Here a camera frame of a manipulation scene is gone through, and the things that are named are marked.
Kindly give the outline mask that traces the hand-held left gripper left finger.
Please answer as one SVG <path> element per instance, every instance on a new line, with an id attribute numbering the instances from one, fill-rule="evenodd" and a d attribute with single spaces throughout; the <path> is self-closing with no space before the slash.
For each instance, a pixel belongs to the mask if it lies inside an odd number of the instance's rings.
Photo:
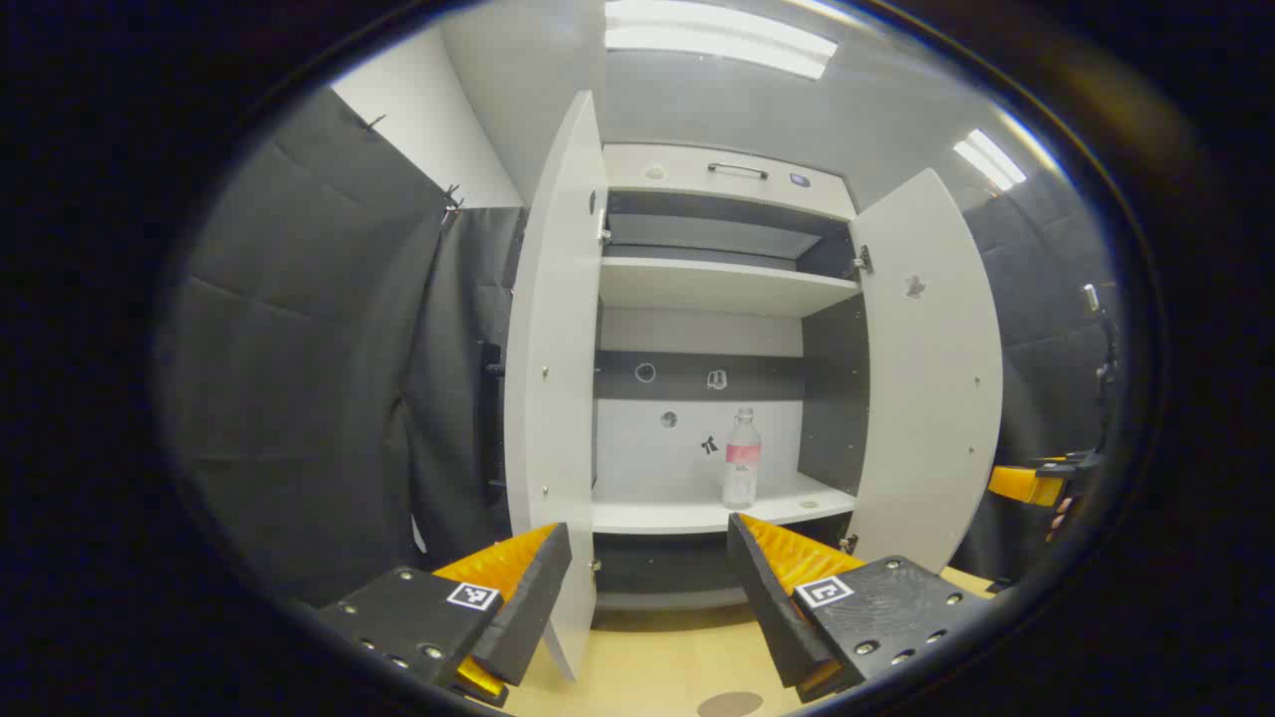
<path id="1" fill-rule="evenodd" d="M 527 674 L 571 563 L 567 526 L 542 526 L 436 572 L 391 568 L 316 617 L 422 685 L 501 707 Z"/>

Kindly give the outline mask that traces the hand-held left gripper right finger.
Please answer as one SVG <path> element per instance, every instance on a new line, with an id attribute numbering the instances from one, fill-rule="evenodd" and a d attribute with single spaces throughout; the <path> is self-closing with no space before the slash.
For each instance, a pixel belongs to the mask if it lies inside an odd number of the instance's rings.
<path id="1" fill-rule="evenodd" d="M 993 605 L 912 559 L 862 563 L 740 512 L 727 521 L 727 558 L 782 685 L 803 703 L 896 672 Z"/>

